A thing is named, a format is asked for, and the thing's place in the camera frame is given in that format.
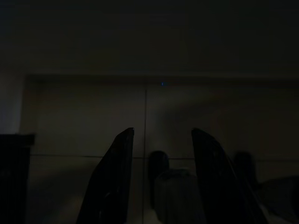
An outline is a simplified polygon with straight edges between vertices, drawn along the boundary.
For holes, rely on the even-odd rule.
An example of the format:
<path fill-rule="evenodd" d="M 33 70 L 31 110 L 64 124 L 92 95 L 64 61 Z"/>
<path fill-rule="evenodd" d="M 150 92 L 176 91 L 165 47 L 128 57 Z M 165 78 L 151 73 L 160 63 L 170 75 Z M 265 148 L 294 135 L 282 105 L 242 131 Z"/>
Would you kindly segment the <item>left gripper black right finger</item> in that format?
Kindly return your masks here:
<path fill-rule="evenodd" d="M 249 183 L 210 134 L 192 129 L 199 192 L 208 224 L 263 224 Z"/>

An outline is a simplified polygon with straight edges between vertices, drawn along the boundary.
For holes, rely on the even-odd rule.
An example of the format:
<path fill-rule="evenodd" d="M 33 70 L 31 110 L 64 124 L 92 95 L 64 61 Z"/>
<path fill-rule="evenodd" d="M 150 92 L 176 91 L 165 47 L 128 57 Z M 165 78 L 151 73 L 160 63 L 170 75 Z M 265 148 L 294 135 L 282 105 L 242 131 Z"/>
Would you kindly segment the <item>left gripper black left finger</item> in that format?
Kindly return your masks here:
<path fill-rule="evenodd" d="M 118 134 L 94 169 L 78 214 L 78 224 L 127 221 L 134 129 Z"/>

